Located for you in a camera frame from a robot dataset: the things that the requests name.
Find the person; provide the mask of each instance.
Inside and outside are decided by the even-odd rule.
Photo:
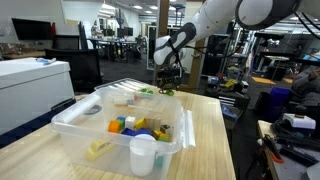
[[[310,66],[302,71],[292,82],[294,93],[302,97],[305,115],[316,121],[316,134],[320,135],[320,67]]]
[[[303,59],[309,61],[320,61],[320,50],[313,52],[311,55],[305,55]]]

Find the white wall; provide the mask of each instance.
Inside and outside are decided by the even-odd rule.
[[[98,18],[98,12],[101,9],[101,2],[83,2],[83,1],[63,1],[63,10],[66,19],[82,21],[86,36],[91,36],[91,28],[94,21]],[[92,48],[92,44],[88,41],[88,47]]]
[[[133,36],[137,37],[141,33],[138,13],[125,8],[121,8],[121,11],[125,16],[129,27],[133,28]]]
[[[0,28],[5,31],[4,36],[0,36],[1,43],[20,42],[12,24],[12,17],[64,23],[61,0],[1,0]]]
[[[188,22],[199,10],[200,6],[202,5],[201,2],[186,2],[186,12],[185,12],[185,18],[184,22]],[[190,73],[191,66],[192,66],[192,59],[194,50],[193,49],[187,49],[187,55],[185,59],[181,61],[181,64],[183,67],[187,68],[187,73]]]

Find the toy block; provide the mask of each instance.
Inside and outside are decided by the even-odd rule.
[[[134,124],[134,129],[139,130],[141,128],[146,128],[147,127],[147,121],[145,118],[139,119],[135,124]]]
[[[161,133],[158,138],[158,141],[169,142],[170,136],[168,134]]]
[[[147,120],[148,129],[150,130],[160,129],[160,122],[162,118],[162,115],[160,112],[150,111],[145,118]]]
[[[110,121],[108,132],[119,133],[120,122],[119,121]]]
[[[119,122],[119,130],[124,129],[124,121],[121,121],[121,120],[118,120],[118,119],[116,121]]]
[[[150,136],[153,135],[153,133],[151,131],[149,131],[148,129],[145,129],[145,128],[141,128],[138,131],[136,131],[135,136],[137,136],[139,134],[148,134]]]
[[[135,136],[136,132],[132,129],[125,128],[121,134],[127,135],[127,136]]]
[[[161,125],[160,126],[160,131],[164,134],[169,134],[170,136],[172,136],[172,131],[173,131],[173,128],[170,127],[169,125]]]
[[[158,131],[158,130],[154,130],[154,131],[153,131],[153,137],[154,137],[156,140],[159,139],[159,137],[160,137],[161,134],[162,134],[161,131]]]
[[[93,141],[86,152],[86,156],[89,160],[93,161],[105,152],[113,148],[115,144],[110,144],[100,140]]]
[[[124,123],[125,128],[133,129],[133,126],[134,126],[134,124],[135,124],[135,121],[136,121],[136,118],[135,118],[135,117],[128,116],[128,117],[126,118],[125,123]]]
[[[118,117],[117,117],[117,120],[126,121],[126,118],[125,118],[125,117],[122,117],[122,116],[118,116]]]

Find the clear plastic bin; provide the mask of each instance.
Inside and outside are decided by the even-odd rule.
[[[117,98],[132,97],[135,100],[131,105],[115,104]],[[141,140],[144,142],[141,148],[156,153],[152,171],[140,177],[132,172],[130,165],[130,142],[137,138],[108,132],[108,125],[118,116],[140,119],[149,113],[160,114],[160,124],[172,127],[172,135],[170,142]],[[194,141],[190,114],[190,111],[183,111],[180,101],[174,97],[146,97],[137,92],[105,87],[53,117],[52,128],[61,133],[65,150],[74,163],[144,179],[165,179],[172,154]],[[88,159],[89,148],[101,150],[106,146],[107,150],[101,156],[95,160]]]

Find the white box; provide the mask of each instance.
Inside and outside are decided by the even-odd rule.
[[[73,98],[69,71],[67,62],[0,61],[0,135]]]
[[[115,96],[129,96],[130,94],[135,96],[134,106],[119,106],[113,101]],[[97,106],[100,106],[101,110],[96,114],[86,113],[91,112],[91,108]],[[61,133],[66,153],[72,162],[139,177],[132,172],[130,165],[129,145],[136,137],[108,132],[108,125],[118,116],[141,119],[148,116],[149,112],[158,111],[161,111],[160,123],[170,125],[173,128],[173,135],[171,142],[144,140],[149,145],[141,146],[141,148],[156,151],[156,156],[151,173],[142,178],[166,179],[172,154],[179,151],[182,146],[188,147],[192,142],[194,143],[192,115],[190,111],[188,115],[185,115],[180,101],[174,97],[163,95],[145,97],[138,92],[108,87],[100,88],[56,115],[52,119],[52,128]],[[87,152],[97,152],[97,149],[102,149],[97,144],[100,144],[101,147],[108,146],[108,150],[95,160],[90,160]]]

